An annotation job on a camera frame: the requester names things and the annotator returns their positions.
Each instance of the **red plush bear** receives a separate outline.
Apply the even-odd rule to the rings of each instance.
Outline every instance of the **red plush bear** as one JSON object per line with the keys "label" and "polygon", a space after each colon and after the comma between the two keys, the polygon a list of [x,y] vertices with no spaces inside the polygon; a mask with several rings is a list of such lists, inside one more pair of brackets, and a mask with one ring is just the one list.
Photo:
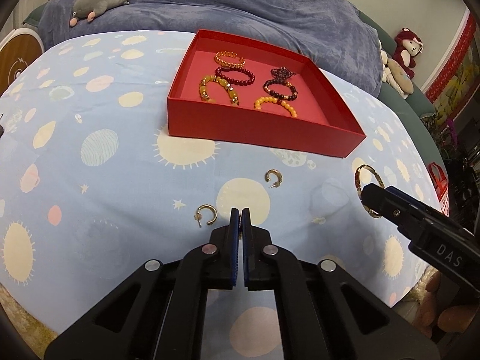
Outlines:
{"label": "red plush bear", "polygon": [[393,59],[402,66],[405,73],[412,79],[415,72],[410,68],[414,68],[416,65],[412,57],[423,51],[422,40],[408,28],[402,28],[402,32],[397,35],[395,42],[397,42],[397,49],[393,54]]}

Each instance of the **sofa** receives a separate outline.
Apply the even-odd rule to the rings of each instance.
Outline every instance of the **sofa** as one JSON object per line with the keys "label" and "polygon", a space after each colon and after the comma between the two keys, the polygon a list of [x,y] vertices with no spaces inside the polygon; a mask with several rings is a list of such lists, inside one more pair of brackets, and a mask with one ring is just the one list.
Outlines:
{"label": "sofa", "polygon": [[[359,12],[359,17],[364,23],[377,30],[378,38],[380,42],[382,42],[383,49],[389,56],[392,56],[397,48],[395,40],[363,12]],[[424,164],[427,166],[435,162],[446,174],[445,164],[443,163],[435,141],[421,121],[424,117],[435,115],[435,108],[415,84],[413,84],[413,87],[414,92],[404,100],[395,89],[384,82],[382,83],[378,100],[395,112],[400,118],[400,121],[417,148],[420,157],[423,159]]]}

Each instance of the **red box lid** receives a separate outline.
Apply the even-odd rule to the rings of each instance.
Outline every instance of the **red box lid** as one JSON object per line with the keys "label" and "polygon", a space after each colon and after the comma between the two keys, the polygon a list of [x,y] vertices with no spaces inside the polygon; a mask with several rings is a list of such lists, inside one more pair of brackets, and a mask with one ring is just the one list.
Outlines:
{"label": "red box lid", "polygon": [[[247,60],[244,68],[255,74],[252,85],[235,85],[239,106],[231,104],[225,89],[216,83],[207,84],[214,103],[200,98],[200,81],[215,74],[218,64],[214,57],[219,51],[244,57]],[[255,100],[268,96],[263,83],[273,78],[270,70],[282,66],[297,73],[288,79],[298,92],[298,98],[289,103],[296,110],[297,118],[273,103],[263,103],[261,110],[254,109]],[[248,79],[239,72],[224,74]],[[284,86],[272,85],[271,89],[291,95]],[[348,156],[365,139],[350,109],[308,57],[223,32],[198,31],[172,83],[167,109],[169,135],[177,137],[247,143],[334,157]]]}

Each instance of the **silver rivet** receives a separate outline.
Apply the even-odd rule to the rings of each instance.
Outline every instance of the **silver rivet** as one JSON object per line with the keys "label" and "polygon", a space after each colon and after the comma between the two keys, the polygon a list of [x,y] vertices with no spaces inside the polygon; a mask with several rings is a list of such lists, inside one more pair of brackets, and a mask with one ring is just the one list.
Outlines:
{"label": "silver rivet", "polygon": [[145,263],[145,269],[147,271],[153,272],[160,268],[160,263],[156,259],[151,259]]}
{"label": "silver rivet", "polygon": [[205,254],[214,254],[217,251],[217,247],[214,244],[206,244],[202,246],[202,252]]}
{"label": "silver rivet", "polygon": [[263,253],[275,256],[278,253],[278,248],[275,245],[267,245],[263,248]]}
{"label": "silver rivet", "polygon": [[333,262],[331,259],[324,259],[320,263],[320,268],[326,272],[333,272],[335,268],[337,268],[337,264],[335,264],[335,262]]}

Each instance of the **hand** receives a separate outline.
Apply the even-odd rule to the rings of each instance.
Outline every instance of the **hand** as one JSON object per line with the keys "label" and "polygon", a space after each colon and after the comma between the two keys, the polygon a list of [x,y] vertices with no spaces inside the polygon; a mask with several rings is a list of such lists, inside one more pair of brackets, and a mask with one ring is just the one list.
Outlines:
{"label": "hand", "polygon": [[[427,294],[418,308],[413,326],[431,338],[431,326],[437,316],[436,292],[440,286],[441,272],[432,276],[427,284]],[[477,305],[453,306],[446,309],[438,318],[438,327],[446,333],[463,333],[469,327],[478,310]]]}

